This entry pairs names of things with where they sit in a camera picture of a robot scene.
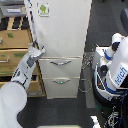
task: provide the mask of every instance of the white cabinet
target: white cabinet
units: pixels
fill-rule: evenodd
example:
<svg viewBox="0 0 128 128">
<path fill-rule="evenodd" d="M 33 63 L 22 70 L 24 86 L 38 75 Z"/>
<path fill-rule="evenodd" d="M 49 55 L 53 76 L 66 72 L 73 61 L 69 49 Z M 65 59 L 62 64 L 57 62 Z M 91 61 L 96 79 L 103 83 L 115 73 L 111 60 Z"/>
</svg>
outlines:
<svg viewBox="0 0 128 128">
<path fill-rule="evenodd" d="M 30 2 L 24 0 L 24 2 L 32 36 L 35 38 L 30 11 L 33 14 L 38 45 L 40 48 L 44 46 L 46 50 L 39 64 L 47 97 L 77 97 L 92 0 L 30 0 Z M 70 81 L 62 81 L 63 84 L 61 81 L 51 82 L 50 80 L 54 78 L 59 80 L 68 78 Z"/>
</svg>

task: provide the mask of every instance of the robot body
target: robot body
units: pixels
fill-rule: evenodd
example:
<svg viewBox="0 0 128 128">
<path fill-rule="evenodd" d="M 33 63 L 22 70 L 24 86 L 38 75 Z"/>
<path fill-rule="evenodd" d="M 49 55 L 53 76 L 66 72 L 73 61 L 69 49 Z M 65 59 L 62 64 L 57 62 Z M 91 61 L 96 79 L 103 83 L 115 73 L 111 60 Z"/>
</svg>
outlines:
<svg viewBox="0 0 128 128">
<path fill-rule="evenodd" d="M 110 47 L 98 47 L 95 53 L 94 92 L 103 102 L 116 104 L 128 89 L 122 87 L 128 75 L 128 37 L 116 33 Z"/>
</svg>

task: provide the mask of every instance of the white drawer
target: white drawer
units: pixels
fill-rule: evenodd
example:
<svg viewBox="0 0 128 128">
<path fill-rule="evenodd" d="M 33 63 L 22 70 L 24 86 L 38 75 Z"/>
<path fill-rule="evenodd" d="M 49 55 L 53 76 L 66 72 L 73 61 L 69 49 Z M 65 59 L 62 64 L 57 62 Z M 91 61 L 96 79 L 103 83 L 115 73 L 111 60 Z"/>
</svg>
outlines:
<svg viewBox="0 0 128 128">
<path fill-rule="evenodd" d="M 77 98 L 79 78 L 43 79 L 47 99 Z"/>
<path fill-rule="evenodd" d="M 42 78 L 79 77 L 82 58 L 40 59 Z"/>
</svg>

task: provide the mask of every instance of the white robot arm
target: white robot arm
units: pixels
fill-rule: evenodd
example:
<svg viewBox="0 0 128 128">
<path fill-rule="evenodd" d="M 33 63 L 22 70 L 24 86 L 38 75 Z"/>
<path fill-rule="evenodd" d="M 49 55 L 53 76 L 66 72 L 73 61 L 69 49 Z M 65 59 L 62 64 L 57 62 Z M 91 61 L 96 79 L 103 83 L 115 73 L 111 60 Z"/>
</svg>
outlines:
<svg viewBox="0 0 128 128">
<path fill-rule="evenodd" d="M 44 53 L 44 48 L 38 50 L 31 44 L 28 53 L 19 62 L 11 81 L 2 86 L 0 90 L 0 127 L 22 128 L 17 122 L 17 114 L 26 105 L 26 90 L 36 66 L 35 61 Z"/>
</svg>

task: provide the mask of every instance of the drawer handle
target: drawer handle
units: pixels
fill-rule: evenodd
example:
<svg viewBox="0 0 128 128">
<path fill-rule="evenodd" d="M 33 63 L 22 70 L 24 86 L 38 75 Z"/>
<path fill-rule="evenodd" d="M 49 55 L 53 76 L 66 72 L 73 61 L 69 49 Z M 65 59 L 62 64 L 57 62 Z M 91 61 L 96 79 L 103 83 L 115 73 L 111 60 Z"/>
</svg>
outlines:
<svg viewBox="0 0 128 128">
<path fill-rule="evenodd" d="M 2 44 L 2 39 L 0 39 L 0 44 Z"/>
<path fill-rule="evenodd" d="M 51 61 L 50 63 L 55 64 L 55 65 L 65 65 L 65 64 L 68 64 L 70 62 L 71 62 L 71 60 L 67 60 L 66 62 L 63 62 L 63 63 L 58 63 L 58 62 L 55 62 L 55 61 Z"/>
<path fill-rule="evenodd" d="M 57 84 L 64 84 L 64 83 L 67 83 L 68 81 L 70 81 L 70 79 L 53 80 L 53 82 L 55 82 Z"/>
<path fill-rule="evenodd" d="M 9 58 L 5 61 L 0 61 L 0 63 L 8 63 L 9 62 Z"/>
</svg>

